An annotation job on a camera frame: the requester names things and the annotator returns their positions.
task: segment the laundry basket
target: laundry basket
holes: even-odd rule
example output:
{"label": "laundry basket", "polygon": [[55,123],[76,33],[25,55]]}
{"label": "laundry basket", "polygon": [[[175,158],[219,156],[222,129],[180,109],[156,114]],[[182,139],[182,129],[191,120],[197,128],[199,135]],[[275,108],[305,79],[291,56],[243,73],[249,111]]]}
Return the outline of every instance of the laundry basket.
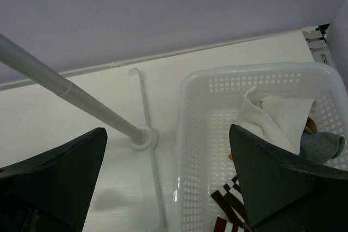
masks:
{"label": "laundry basket", "polygon": [[[172,231],[211,232],[225,217],[210,194],[235,175],[228,132],[244,93],[316,100],[311,116],[319,131],[348,137],[348,97],[339,74],[319,63],[294,62],[215,68],[193,73],[181,87]],[[348,147],[328,166],[348,171]]]}

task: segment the red and white striped cloth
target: red and white striped cloth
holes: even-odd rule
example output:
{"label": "red and white striped cloth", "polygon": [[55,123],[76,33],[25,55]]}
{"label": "red and white striped cloth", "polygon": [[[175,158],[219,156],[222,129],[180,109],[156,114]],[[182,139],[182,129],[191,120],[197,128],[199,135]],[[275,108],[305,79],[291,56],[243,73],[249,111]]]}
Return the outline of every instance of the red and white striped cloth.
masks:
{"label": "red and white striped cloth", "polygon": [[247,225],[248,219],[237,176],[212,193],[211,197],[224,211],[229,220],[228,222],[218,217],[215,225],[215,228],[218,228],[218,230],[214,230],[214,232],[249,231],[247,230],[249,229]]}
{"label": "red and white striped cloth", "polygon": [[214,232],[245,232],[244,228],[236,224],[229,223],[227,220],[224,220],[221,217],[217,217]]}

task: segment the white pole base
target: white pole base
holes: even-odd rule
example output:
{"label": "white pole base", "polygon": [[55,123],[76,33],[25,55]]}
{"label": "white pole base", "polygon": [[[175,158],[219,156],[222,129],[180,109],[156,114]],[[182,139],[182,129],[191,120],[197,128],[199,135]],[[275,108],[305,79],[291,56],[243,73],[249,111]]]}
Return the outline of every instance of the white pole base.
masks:
{"label": "white pole base", "polygon": [[161,189],[158,181],[154,148],[157,145],[157,133],[150,127],[147,114],[146,97],[142,78],[138,69],[128,72],[132,97],[134,124],[141,129],[142,137],[130,143],[138,154],[142,197],[144,200],[146,232],[164,231],[165,220]]}

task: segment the metal rod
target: metal rod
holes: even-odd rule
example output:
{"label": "metal rod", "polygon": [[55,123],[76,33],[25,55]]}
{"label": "metal rod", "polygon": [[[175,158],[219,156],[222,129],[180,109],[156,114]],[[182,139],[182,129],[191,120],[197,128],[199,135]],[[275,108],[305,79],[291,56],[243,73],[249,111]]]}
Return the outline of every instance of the metal rod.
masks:
{"label": "metal rod", "polygon": [[143,133],[93,96],[0,34],[0,61],[107,125],[139,140]]}

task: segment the towel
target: towel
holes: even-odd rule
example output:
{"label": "towel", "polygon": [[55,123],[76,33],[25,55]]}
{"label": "towel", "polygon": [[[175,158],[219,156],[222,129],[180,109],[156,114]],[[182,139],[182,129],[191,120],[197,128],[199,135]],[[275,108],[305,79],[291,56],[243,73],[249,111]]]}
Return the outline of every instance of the towel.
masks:
{"label": "towel", "polygon": [[279,148],[299,155],[301,136],[314,100],[273,95],[258,100],[257,90],[254,86],[245,93],[235,124]]}

